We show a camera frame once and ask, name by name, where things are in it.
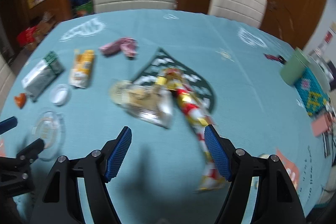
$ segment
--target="tablecloth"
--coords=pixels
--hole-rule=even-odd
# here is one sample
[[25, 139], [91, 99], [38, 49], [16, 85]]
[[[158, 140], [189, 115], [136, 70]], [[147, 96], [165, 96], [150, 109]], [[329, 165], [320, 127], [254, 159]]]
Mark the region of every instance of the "tablecloth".
[[[138, 41], [138, 55], [128, 60], [122, 53], [104, 57], [98, 47], [119, 37]], [[74, 159], [114, 139], [123, 126], [133, 139], [118, 176], [107, 184], [123, 224], [214, 223], [229, 184], [221, 190], [195, 193], [204, 168], [198, 140], [184, 115], [174, 109], [170, 129], [131, 117], [109, 98], [111, 84], [130, 80], [161, 47], [176, 60], [202, 75], [216, 96], [212, 117], [219, 134], [252, 156], [281, 153], [299, 171], [297, 192], [309, 213], [328, 179], [331, 157], [324, 158], [323, 141], [315, 138], [310, 118], [294, 87], [279, 75], [282, 65], [264, 53], [288, 59], [287, 43], [244, 23], [174, 10], [126, 10], [86, 16], [60, 23], [38, 46], [19, 73], [1, 113], [1, 120], [18, 118], [18, 125], [1, 136], [6, 155], [14, 157], [44, 108], [63, 114], [65, 140], [58, 155]], [[50, 90], [68, 83], [74, 49], [93, 49], [96, 58], [91, 85], [71, 91], [69, 102], [56, 107]], [[66, 71], [38, 98], [18, 109], [13, 97], [23, 92], [22, 78], [49, 51], [55, 51]], [[34, 199], [53, 163], [32, 164], [36, 190], [15, 198], [24, 219], [31, 215]], [[83, 179], [79, 190], [84, 218], [92, 223]], [[243, 223], [249, 223], [256, 189]]]

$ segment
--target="silver bolt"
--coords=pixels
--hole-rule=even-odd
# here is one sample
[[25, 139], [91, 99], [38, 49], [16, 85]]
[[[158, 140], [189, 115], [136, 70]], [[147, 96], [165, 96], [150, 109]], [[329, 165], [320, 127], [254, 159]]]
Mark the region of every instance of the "silver bolt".
[[58, 162], [63, 162], [63, 161], [65, 161], [66, 159], [67, 159], [67, 157], [65, 157], [65, 156], [59, 156], [58, 159], [57, 159], [57, 161], [58, 161]]
[[279, 157], [277, 155], [271, 155], [271, 160], [278, 161]]
[[236, 150], [236, 153], [237, 153], [238, 156], [243, 156], [243, 155], [245, 155], [245, 151], [244, 151], [243, 149], [240, 149], [240, 148], [238, 148], [238, 149]]
[[91, 155], [93, 157], [98, 157], [100, 155], [100, 150], [94, 150], [94, 151], [92, 151]]

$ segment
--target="white lid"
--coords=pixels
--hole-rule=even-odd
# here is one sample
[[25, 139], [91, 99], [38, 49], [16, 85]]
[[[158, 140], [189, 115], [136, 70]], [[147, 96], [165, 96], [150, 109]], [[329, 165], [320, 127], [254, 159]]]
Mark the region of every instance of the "white lid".
[[50, 101], [57, 106], [64, 105], [68, 100], [69, 92], [68, 85], [59, 84], [50, 92]]

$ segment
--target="blue gripper pad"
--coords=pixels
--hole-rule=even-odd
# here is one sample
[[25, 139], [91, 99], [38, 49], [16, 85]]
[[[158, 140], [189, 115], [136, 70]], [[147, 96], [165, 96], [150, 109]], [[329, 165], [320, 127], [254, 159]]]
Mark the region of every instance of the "blue gripper pad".
[[110, 158], [107, 160], [105, 178], [108, 182], [110, 182], [112, 178], [115, 178], [117, 176], [120, 166], [128, 151], [128, 148], [131, 145], [131, 142], [132, 130], [130, 128], [127, 128], [127, 130], [123, 133], [122, 137], [117, 143], [115, 149], [113, 150]]
[[230, 170], [229, 158], [224, 152], [210, 126], [207, 126], [204, 130], [204, 139], [219, 173], [221, 176], [225, 177], [226, 180], [230, 181], [232, 173]]

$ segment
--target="green cylinder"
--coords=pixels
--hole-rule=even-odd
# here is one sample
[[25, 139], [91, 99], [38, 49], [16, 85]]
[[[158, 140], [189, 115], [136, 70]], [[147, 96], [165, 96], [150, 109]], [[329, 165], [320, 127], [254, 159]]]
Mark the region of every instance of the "green cylinder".
[[280, 71], [281, 78], [287, 85], [294, 83], [302, 76], [308, 67], [309, 61], [303, 52], [296, 48], [292, 57], [287, 61]]

